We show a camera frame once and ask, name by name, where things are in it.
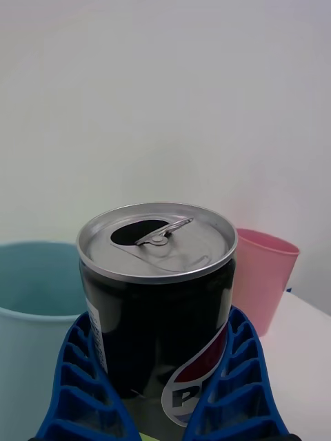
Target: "cup rim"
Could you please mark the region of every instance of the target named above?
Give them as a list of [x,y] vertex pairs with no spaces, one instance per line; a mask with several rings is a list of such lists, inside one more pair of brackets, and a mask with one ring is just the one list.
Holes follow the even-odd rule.
[[[46,239],[28,239],[28,240],[13,240],[8,242],[0,243],[0,247],[10,247],[12,245],[24,245],[33,243],[56,243],[59,245],[72,245],[75,246],[74,242],[65,242],[64,240],[46,240]],[[81,314],[71,314],[69,316],[45,316],[41,314],[28,314],[26,312],[13,311],[12,309],[6,309],[0,307],[0,316],[16,318],[17,320],[27,320],[30,322],[47,322],[47,323],[72,323]]]
[[42,316],[39,314],[27,314],[26,312],[12,311],[11,309],[0,307],[0,316],[16,318],[17,320],[27,320],[30,322],[71,323],[80,315],[81,314],[76,314],[74,316]]
[[[251,228],[237,228],[237,232],[238,232],[238,237],[240,238],[240,240],[243,240],[246,243],[250,243],[251,245],[253,245],[255,247],[258,247],[261,249],[266,249],[266,250],[271,251],[273,253],[283,254],[286,256],[298,256],[300,254],[300,249],[296,245],[294,245],[291,242],[288,242],[288,240],[280,239],[277,236],[273,236],[272,234],[263,233],[263,232],[260,232],[260,231],[257,231],[255,229],[251,229]],[[284,251],[282,249],[277,249],[274,247],[267,247],[266,245],[262,245],[261,243],[254,242],[253,240],[242,237],[241,232],[254,232],[254,233],[259,234],[261,237],[264,236],[264,237],[271,238],[271,239],[277,239],[277,241],[279,243],[282,243],[283,245],[291,247],[293,249],[293,251]]]

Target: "black can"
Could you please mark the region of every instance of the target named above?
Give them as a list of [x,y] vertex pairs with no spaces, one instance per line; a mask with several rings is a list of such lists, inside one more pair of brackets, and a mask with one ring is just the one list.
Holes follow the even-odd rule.
[[225,350],[235,229],[200,207],[140,204],[77,242],[101,366],[140,432],[180,440]]

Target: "silver metal lid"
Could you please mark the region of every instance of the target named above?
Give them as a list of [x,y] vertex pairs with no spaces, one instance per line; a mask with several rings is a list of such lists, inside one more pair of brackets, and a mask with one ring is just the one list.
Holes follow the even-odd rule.
[[88,222],[77,237],[81,260],[105,277],[130,283],[191,280],[226,264],[237,231],[220,214],[179,203],[117,208]]

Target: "light blue cup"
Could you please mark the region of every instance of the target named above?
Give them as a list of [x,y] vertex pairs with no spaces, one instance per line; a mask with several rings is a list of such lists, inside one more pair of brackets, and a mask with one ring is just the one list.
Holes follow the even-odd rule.
[[38,431],[61,343],[85,310],[74,245],[0,246],[1,441],[26,441]]

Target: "white table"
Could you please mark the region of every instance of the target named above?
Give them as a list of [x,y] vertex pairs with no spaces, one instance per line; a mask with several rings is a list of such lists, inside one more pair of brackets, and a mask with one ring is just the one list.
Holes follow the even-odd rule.
[[331,317],[286,292],[261,343],[288,430],[331,441]]

